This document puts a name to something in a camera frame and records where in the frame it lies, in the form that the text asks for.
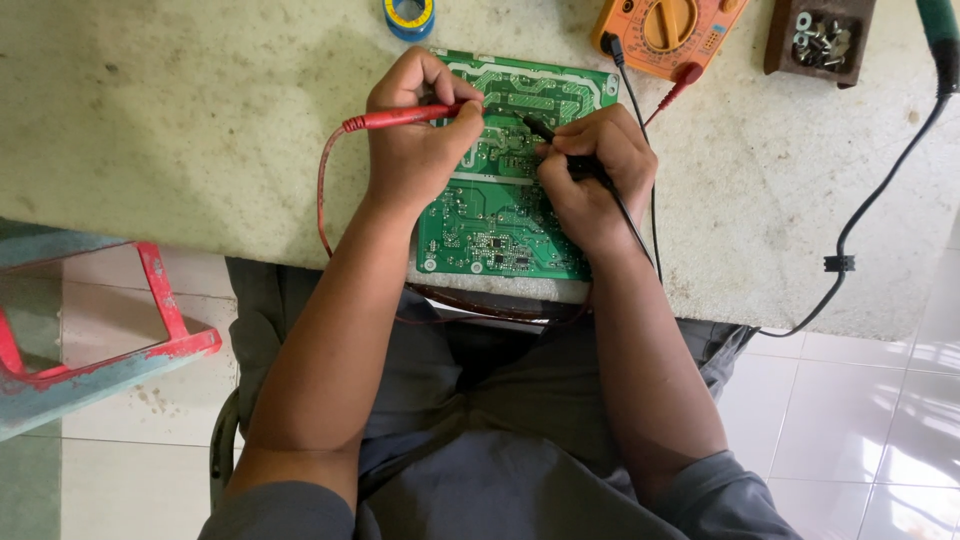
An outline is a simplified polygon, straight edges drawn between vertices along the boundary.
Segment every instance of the printed circuit board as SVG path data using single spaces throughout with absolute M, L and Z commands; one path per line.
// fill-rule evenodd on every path
M 537 182 L 538 142 L 513 111 L 556 128 L 616 103 L 617 75 L 431 49 L 486 96 L 486 129 L 420 215 L 421 272 L 586 281 L 583 253 L 561 232 Z M 448 120 L 438 120 L 444 125 Z

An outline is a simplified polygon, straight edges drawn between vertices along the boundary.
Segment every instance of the dirty white table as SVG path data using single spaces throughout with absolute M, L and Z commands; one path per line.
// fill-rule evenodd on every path
M 613 71 L 588 45 L 601 4 L 440 0 L 425 44 Z M 762 74 L 773 4 L 751 2 L 722 56 L 650 130 L 665 287 L 680 316 L 780 328 L 803 318 L 834 278 L 822 257 L 933 104 L 913 2 L 878 0 L 859 85 L 847 90 Z M 406 48 L 377 2 L 0 0 L 0 13 L 0 215 L 325 265 L 321 147 Z M 632 80 L 647 111 L 669 88 Z M 857 271 L 812 330 L 896 338 L 916 327 L 960 201 L 958 116 L 953 103 L 855 230 Z M 327 173 L 334 243 L 367 167 L 366 138 L 342 138 Z M 413 265 L 409 280 L 584 294 L 582 283 Z

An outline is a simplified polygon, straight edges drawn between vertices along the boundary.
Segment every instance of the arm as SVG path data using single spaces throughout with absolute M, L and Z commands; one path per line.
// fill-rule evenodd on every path
M 483 99 L 413 47 L 373 89 L 367 109 L 415 106 L 424 84 L 448 105 Z M 303 480 L 329 488 L 355 510 L 360 440 L 383 374 L 410 234 L 482 133 L 480 110 L 475 102 L 463 107 L 443 128 L 370 131 L 367 194 L 264 381 L 228 496 Z
M 653 266 L 609 191 L 593 179 L 574 183 L 566 155 L 596 154 L 637 222 L 657 157 L 619 105 L 562 126 L 539 152 L 540 182 L 593 269 L 607 415 L 637 495 L 649 503 L 687 465 L 726 450 L 726 435 Z

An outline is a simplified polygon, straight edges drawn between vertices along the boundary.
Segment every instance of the gray shirt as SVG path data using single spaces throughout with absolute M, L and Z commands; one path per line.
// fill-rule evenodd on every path
M 257 486 L 217 508 L 200 540 L 800 539 L 766 484 L 731 452 L 684 469 L 650 507 L 556 445 L 499 430 L 462 433 L 357 507 L 306 482 Z

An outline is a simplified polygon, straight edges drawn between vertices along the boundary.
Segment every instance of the orange multimeter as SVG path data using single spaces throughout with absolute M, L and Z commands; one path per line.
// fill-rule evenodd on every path
M 676 83 L 684 67 L 704 68 L 743 12 L 747 0 L 607 0 L 590 41 L 620 36 L 627 65 Z

